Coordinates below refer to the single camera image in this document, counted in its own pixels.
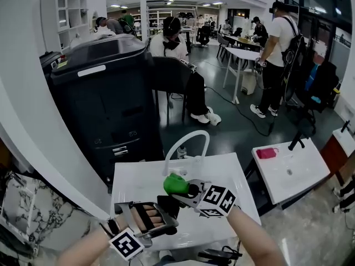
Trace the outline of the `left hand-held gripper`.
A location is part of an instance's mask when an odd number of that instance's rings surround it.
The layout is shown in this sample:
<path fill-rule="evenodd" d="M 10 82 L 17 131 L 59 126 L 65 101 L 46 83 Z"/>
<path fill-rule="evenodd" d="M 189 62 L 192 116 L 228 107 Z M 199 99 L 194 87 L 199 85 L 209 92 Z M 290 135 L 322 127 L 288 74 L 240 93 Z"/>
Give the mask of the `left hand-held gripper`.
<path fill-rule="evenodd" d="M 149 218 L 145 216 L 145 211 L 142 205 L 150 205 L 156 208 L 159 215 L 164 221 L 164 225 L 153 228 L 153 225 L 147 226 L 146 231 L 141 231 L 131 213 L 131 209 L 135 207 L 142 220 L 148 224 Z M 177 232 L 179 223 L 174 218 L 170 217 L 164 210 L 155 202 L 124 202 L 116 203 L 114 205 L 114 212 L 116 215 L 122 216 L 127 224 L 127 228 L 113 237 L 109 243 L 117 251 L 117 253 L 125 260 L 131 261 L 133 258 L 139 256 L 146 248 L 153 245 L 153 238 L 162 235 L 173 235 Z"/>

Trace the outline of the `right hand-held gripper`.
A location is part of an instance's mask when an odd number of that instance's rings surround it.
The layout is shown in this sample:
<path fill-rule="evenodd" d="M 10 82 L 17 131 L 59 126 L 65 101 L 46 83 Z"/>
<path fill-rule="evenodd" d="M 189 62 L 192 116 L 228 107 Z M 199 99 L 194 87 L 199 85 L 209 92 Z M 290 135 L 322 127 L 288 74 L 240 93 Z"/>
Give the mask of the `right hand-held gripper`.
<path fill-rule="evenodd" d="M 184 206 L 193 208 L 204 217 L 227 217 L 237 201 L 237 196 L 227 187 L 209 185 L 211 181 L 192 179 L 188 181 L 189 194 L 171 194 L 170 196 Z"/>

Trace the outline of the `green cloth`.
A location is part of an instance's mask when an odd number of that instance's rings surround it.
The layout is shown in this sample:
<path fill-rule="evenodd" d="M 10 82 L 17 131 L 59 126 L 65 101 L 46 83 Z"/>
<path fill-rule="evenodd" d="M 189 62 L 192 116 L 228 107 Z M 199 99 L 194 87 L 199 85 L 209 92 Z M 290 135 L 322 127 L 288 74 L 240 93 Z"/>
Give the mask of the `green cloth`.
<path fill-rule="evenodd" d="M 168 195 L 171 194 L 188 194 L 189 183 L 181 176 L 171 173 L 163 183 L 163 188 Z"/>

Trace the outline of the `black soap dispenser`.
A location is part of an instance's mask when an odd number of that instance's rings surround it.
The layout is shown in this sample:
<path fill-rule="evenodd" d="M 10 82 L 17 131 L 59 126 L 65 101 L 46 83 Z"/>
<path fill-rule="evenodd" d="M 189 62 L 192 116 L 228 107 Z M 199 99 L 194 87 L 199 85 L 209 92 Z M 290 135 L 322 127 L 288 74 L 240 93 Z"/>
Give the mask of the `black soap dispenser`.
<path fill-rule="evenodd" d="M 178 195 L 159 195 L 157 196 L 157 204 L 175 220 L 178 219 L 179 212 L 182 208 L 186 208 L 187 205 L 184 202 L 179 201 L 176 197 Z"/>

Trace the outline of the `person's left forearm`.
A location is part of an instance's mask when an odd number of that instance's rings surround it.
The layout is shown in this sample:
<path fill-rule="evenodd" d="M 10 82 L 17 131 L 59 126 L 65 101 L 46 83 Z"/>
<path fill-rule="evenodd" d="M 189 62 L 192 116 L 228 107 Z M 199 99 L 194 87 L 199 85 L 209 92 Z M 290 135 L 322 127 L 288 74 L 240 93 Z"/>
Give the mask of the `person's left forearm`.
<path fill-rule="evenodd" d="M 100 227 L 66 249 L 56 266 L 91 266 L 110 246 L 111 238 Z"/>

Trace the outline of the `person's left hand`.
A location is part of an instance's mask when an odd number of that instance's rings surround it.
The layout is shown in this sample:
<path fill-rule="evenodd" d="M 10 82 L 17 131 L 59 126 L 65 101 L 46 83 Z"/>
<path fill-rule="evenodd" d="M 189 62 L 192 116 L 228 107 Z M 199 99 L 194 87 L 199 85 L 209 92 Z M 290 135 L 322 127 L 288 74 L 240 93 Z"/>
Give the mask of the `person's left hand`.
<path fill-rule="evenodd" d="M 142 205 L 142 208 L 145 211 L 145 216 L 147 216 L 149 218 L 150 223 L 148 223 L 148 224 L 146 224 L 142 220 L 142 216 L 140 215 L 140 213 L 138 212 L 138 210 L 135 207 L 133 207 L 131 209 L 131 213 L 135 219 L 135 222 L 136 222 L 138 228 L 142 232 L 147 230 L 147 226 L 153 225 L 153 228 L 156 228 L 156 227 L 163 226 L 165 224 L 156 208 L 154 208 L 153 206 L 150 206 L 150 205 L 146 205 L 146 204 Z"/>

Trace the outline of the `silver wristwatch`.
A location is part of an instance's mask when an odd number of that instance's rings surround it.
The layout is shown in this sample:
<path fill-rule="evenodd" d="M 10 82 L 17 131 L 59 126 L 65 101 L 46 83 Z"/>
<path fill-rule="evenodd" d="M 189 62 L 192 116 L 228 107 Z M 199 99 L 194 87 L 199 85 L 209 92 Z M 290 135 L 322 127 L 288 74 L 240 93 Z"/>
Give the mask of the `silver wristwatch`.
<path fill-rule="evenodd" d="M 121 232 L 119 224 L 115 218 L 108 219 L 107 225 L 113 237 L 117 236 Z"/>

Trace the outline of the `white curved faucet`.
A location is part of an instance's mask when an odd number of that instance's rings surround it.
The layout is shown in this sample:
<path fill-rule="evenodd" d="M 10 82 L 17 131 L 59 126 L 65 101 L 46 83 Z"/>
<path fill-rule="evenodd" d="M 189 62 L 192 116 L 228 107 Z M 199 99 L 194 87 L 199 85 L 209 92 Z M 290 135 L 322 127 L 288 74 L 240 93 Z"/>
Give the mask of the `white curved faucet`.
<path fill-rule="evenodd" d="M 196 131 L 193 131 L 193 132 L 188 133 L 185 136 L 183 136 L 176 143 L 174 143 L 173 146 L 170 148 L 169 152 L 167 153 L 167 155 L 165 157 L 163 176 L 167 176 L 169 174 L 169 163 L 170 163 L 170 159 L 171 159 L 171 156 L 173 155 L 173 153 L 175 151 L 177 151 L 177 149 L 182 144 L 184 144 L 187 140 L 189 140 L 189 139 L 191 139 L 191 138 L 193 138 L 195 136 L 201 136 L 201 135 L 205 137 L 205 143 L 204 143 L 204 147 L 203 147 L 203 150 L 202 150 L 202 154 L 200 156 L 194 157 L 194 159 L 192 160 L 192 162 L 196 166 L 196 171 L 199 172 L 201 170 L 202 164 L 204 163 L 204 159 L 205 159 L 205 155 L 206 155 L 206 152 L 207 152 L 207 148 L 208 148 L 209 143 L 210 143 L 210 135 L 205 130 L 196 130 Z"/>

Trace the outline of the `black faucet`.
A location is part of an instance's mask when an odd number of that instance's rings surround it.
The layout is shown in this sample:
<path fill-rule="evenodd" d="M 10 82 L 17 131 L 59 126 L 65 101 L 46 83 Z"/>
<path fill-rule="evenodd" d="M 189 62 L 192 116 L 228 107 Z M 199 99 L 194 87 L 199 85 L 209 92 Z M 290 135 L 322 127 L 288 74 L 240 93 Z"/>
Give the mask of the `black faucet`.
<path fill-rule="evenodd" d="M 304 149 L 305 145 L 301 140 L 301 136 L 302 136 L 302 132 L 298 131 L 296 133 L 296 135 L 294 136 L 293 140 L 291 141 L 291 143 L 288 146 L 288 149 L 290 151 L 293 151 L 293 149 L 295 148 L 295 146 L 299 143 L 301 145 L 301 148 Z"/>

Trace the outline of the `dark chair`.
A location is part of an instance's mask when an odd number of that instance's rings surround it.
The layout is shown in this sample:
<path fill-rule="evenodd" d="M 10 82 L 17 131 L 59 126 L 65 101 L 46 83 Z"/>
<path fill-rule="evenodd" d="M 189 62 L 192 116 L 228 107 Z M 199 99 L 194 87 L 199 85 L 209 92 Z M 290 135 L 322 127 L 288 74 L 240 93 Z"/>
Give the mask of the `dark chair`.
<path fill-rule="evenodd" d="M 158 91 L 166 93 L 167 99 L 167 120 L 169 119 L 169 96 L 170 94 L 182 95 L 182 116 L 181 121 L 185 120 L 187 83 L 191 70 L 183 62 L 172 57 L 153 57 L 153 73 L 151 87 L 155 93 L 155 107 L 159 115 Z"/>

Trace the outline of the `white trash bin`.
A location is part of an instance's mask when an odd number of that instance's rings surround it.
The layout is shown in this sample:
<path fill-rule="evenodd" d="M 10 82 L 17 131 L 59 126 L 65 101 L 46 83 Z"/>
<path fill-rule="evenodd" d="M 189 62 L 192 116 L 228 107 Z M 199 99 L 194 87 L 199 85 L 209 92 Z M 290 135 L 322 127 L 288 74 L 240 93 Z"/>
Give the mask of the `white trash bin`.
<path fill-rule="evenodd" d="M 251 95 L 255 91 L 256 87 L 256 74 L 252 69 L 246 69 L 242 72 L 242 84 L 241 84 L 241 92 L 246 95 Z"/>

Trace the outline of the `large black machine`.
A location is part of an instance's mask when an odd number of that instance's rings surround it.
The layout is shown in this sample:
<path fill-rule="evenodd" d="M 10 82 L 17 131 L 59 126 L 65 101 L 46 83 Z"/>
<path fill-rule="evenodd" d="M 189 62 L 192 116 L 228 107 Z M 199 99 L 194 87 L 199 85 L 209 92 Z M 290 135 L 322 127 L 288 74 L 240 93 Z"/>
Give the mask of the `large black machine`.
<path fill-rule="evenodd" d="M 120 34 L 78 45 L 48 86 L 81 152 L 107 185 L 118 162 L 164 157 L 146 45 Z"/>

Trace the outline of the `brown wooden cabinet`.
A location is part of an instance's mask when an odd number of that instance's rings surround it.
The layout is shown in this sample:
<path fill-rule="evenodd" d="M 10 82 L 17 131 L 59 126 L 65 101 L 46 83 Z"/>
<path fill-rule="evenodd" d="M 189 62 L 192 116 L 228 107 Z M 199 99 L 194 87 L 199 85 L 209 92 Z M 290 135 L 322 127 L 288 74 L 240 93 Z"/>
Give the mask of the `brown wooden cabinet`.
<path fill-rule="evenodd" d="M 328 177 L 331 178 L 336 175 L 339 184 L 343 186 L 345 181 L 341 176 L 340 170 L 347 163 L 348 156 L 333 135 L 322 148 L 320 154 L 329 168 L 330 175 Z"/>

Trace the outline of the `white sink on wooden cabinet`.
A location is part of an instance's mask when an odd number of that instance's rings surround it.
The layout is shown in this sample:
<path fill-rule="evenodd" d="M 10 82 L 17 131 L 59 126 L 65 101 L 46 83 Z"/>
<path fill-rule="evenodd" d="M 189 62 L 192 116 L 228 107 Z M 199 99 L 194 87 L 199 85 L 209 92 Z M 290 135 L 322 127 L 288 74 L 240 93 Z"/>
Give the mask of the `white sink on wooden cabinet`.
<path fill-rule="evenodd" d="M 350 121 L 348 120 L 340 129 L 334 130 L 332 132 L 332 135 L 340 144 L 347 157 L 350 157 L 351 154 L 355 151 L 355 139 L 350 133 L 349 126 Z"/>

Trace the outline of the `white shelf cabinet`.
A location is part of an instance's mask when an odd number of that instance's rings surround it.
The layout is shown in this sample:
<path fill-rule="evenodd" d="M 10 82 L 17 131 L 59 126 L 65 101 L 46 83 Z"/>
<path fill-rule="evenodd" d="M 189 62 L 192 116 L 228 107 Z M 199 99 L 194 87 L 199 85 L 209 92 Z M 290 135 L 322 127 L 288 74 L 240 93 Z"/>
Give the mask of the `white shelf cabinet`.
<path fill-rule="evenodd" d="M 40 0 L 47 51 L 65 54 L 90 36 L 87 0 Z"/>

